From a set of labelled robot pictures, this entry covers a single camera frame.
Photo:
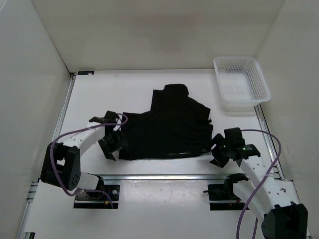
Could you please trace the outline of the black shorts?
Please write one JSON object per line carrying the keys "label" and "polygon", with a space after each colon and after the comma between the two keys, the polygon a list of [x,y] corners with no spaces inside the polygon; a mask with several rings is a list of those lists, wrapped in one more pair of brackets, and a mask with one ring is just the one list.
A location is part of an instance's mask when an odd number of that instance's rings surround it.
{"label": "black shorts", "polygon": [[189,97],[184,84],[154,90],[149,111],[124,114],[122,160],[190,158],[211,151],[210,108]]}

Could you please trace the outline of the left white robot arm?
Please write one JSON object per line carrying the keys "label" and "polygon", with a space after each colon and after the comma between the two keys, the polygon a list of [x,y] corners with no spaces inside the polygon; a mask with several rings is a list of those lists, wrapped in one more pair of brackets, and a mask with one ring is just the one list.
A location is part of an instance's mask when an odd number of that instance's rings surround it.
{"label": "left white robot arm", "polygon": [[85,128],[58,136],[47,147],[40,180],[62,188],[69,196],[80,191],[93,199],[103,197],[103,179],[82,172],[81,156],[97,143],[106,159],[115,160],[114,152],[127,144],[120,130],[127,120],[124,114],[107,111],[104,117],[92,117]]}

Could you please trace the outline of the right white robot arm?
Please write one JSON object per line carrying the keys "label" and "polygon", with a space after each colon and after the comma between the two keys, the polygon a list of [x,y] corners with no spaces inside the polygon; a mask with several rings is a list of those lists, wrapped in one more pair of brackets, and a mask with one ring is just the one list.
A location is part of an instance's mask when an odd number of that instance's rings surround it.
{"label": "right white robot arm", "polygon": [[255,223],[261,224],[266,239],[305,239],[308,230],[308,211],[304,204],[293,201],[271,177],[272,167],[266,167],[260,151],[246,144],[243,130],[229,128],[212,139],[211,164],[223,168],[229,160],[237,163],[242,173],[228,175],[224,194],[229,199],[240,199],[244,206],[240,213],[236,238],[244,214],[250,210]]}

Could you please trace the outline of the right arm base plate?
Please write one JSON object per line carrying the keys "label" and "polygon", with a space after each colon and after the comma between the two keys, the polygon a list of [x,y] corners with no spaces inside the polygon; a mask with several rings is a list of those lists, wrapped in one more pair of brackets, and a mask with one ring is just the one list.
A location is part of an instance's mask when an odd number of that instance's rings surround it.
{"label": "right arm base plate", "polygon": [[245,203],[230,195],[224,184],[208,184],[203,193],[209,197],[210,211],[241,211]]}

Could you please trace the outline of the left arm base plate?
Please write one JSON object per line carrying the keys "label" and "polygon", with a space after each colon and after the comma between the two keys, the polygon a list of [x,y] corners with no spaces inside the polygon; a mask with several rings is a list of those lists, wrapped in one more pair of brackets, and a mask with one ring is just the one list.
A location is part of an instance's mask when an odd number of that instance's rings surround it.
{"label": "left arm base plate", "polygon": [[104,192],[106,192],[109,198],[103,193],[76,193],[73,208],[75,209],[118,209],[119,197],[120,197],[120,185],[108,184],[104,185]]}

